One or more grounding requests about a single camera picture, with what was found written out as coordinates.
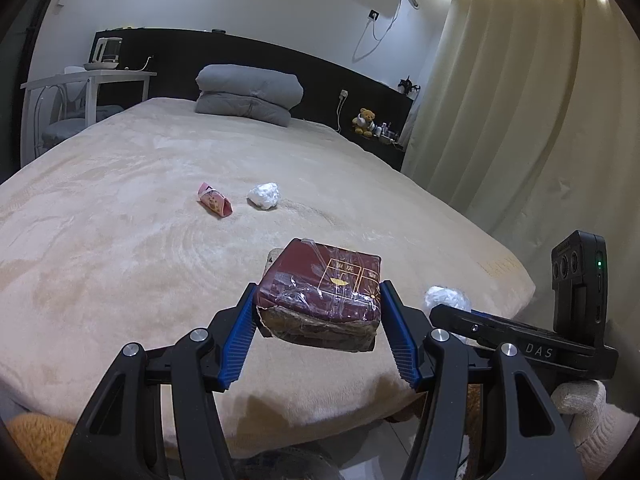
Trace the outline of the white charger on headboard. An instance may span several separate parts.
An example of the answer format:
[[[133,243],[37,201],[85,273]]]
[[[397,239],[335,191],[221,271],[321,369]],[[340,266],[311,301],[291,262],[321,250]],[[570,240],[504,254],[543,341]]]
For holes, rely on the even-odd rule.
[[[336,111],[335,111],[335,115],[336,115],[336,131],[338,133],[342,132],[342,111],[343,111],[343,107],[344,104],[346,102],[348,98],[348,91],[346,89],[342,89],[340,92],[340,96],[338,97],[338,103],[337,103],[337,107],[336,107]]]

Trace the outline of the white small appliance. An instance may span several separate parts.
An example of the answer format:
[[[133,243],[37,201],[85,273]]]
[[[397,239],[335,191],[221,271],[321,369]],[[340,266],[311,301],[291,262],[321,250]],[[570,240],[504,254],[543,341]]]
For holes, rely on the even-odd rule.
[[[85,70],[114,70],[119,64],[119,51],[122,46],[120,37],[103,37],[96,40],[90,61],[84,64]]]

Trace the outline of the grey folded duvet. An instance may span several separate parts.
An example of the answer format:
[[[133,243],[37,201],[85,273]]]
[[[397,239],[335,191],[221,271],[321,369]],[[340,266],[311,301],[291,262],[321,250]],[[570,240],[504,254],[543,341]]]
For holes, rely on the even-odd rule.
[[[235,64],[209,64],[195,78],[201,92],[227,92],[254,96],[292,110],[304,96],[293,74]]]

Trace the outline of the small dark plant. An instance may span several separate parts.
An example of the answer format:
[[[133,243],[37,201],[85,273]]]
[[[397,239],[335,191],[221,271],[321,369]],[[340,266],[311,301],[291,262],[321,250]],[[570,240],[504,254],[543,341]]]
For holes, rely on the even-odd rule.
[[[401,79],[397,87],[404,96],[410,96],[413,93],[418,94],[421,90],[420,84],[415,84],[409,77]]]

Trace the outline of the white desk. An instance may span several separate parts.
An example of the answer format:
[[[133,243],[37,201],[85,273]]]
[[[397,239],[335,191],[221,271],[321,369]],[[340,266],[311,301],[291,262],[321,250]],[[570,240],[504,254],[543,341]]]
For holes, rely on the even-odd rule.
[[[102,84],[122,84],[123,82],[141,82],[141,99],[149,99],[151,78],[155,72],[149,70],[85,70],[69,74],[34,79],[23,82],[20,89],[24,91],[21,117],[20,163],[27,166],[40,153],[40,107],[42,95],[51,89],[61,90],[66,95],[68,84],[80,84],[85,91],[85,126],[96,123],[98,94]]]

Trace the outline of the beige plush bed blanket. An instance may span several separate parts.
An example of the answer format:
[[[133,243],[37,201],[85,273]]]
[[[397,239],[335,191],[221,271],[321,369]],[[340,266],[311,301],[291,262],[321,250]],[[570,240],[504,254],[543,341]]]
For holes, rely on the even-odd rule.
[[[203,182],[232,215],[198,201]],[[280,188],[254,207],[256,185]],[[331,128],[201,115],[156,98],[58,144],[1,187],[1,383],[76,422],[128,342],[169,346],[258,282],[271,249],[310,238],[382,258],[419,307],[459,289],[510,318],[535,286],[462,214]]]

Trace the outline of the brown teddy bear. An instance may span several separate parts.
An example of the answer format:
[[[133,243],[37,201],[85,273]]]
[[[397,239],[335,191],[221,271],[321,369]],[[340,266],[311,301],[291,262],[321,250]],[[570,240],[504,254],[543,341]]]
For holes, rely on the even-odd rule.
[[[360,136],[370,138],[373,136],[375,114],[372,110],[362,108],[358,115],[352,120],[352,130]]]

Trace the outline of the white metal chair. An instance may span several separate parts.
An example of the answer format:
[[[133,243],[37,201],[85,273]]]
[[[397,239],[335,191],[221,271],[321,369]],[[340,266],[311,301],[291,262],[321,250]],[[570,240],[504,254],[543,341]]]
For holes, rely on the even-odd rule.
[[[85,70],[84,66],[66,66],[58,76],[84,74],[95,72],[95,70]],[[76,136],[86,128],[86,108],[88,79],[57,82],[56,84],[40,84],[32,87],[38,89],[34,116],[32,116],[32,143],[34,144],[34,155],[42,155],[51,148],[72,136]],[[44,127],[41,125],[40,110],[44,94],[49,90],[54,90],[53,104],[51,104],[49,123]],[[119,105],[104,105],[96,108],[96,120],[99,122],[107,117],[121,112],[123,108]]]

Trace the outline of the beige curtain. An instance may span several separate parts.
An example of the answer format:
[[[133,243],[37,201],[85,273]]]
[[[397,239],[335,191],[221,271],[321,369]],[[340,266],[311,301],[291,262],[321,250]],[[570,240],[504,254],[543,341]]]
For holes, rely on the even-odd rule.
[[[608,312],[639,319],[639,40],[614,0],[450,0],[404,174],[495,237],[550,310],[550,252],[608,244]]]

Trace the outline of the brown fluffy slippers rug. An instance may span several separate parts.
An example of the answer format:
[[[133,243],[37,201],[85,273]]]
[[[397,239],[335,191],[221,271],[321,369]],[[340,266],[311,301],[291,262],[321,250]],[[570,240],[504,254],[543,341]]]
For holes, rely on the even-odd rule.
[[[17,447],[43,479],[53,480],[75,426],[43,414],[24,413],[8,422]]]

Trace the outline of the dark red box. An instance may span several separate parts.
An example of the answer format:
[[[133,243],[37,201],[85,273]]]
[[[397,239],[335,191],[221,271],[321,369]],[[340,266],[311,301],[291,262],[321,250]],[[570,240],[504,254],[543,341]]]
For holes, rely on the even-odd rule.
[[[382,258],[294,238],[270,250],[256,294],[262,326],[291,344],[370,352],[381,323]]]

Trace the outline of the black nightstand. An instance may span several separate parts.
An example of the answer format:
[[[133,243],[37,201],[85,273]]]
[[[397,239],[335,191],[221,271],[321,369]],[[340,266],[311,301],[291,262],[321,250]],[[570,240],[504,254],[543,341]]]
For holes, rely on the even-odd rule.
[[[396,171],[401,170],[401,166],[405,158],[405,152],[401,148],[398,148],[396,145],[384,144],[378,139],[367,138],[366,136],[353,133],[352,131],[344,131],[342,132],[342,136],[344,136],[344,138],[349,140],[350,142],[357,144],[366,152],[381,159]]]

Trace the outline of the grey pillow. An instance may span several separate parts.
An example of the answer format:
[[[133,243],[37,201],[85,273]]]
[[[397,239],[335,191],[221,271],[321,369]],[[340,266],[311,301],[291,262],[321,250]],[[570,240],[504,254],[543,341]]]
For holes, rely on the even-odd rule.
[[[284,107],[254,96],[238,96],[227,92],[202,92],[195,103],[198,114],[235,116],[287,127],[291,113]]]

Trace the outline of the white tissue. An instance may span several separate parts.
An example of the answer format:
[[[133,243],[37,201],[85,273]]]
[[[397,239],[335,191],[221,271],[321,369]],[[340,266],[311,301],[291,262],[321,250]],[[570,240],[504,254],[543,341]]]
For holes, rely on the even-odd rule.
[[[280,202],[280,188],[274,182],[256,185],[248,192],[247,200],[261,210],[276,208]]]

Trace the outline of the pink rolled wrapper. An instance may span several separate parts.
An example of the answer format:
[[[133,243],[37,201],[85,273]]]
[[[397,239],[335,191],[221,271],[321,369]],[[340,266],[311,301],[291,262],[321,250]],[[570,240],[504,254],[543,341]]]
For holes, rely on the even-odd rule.
[[[198,188],[198,201],[219,218],[227,218],[232,215],[233,209],[230,200],[206,182],[203,182]]]

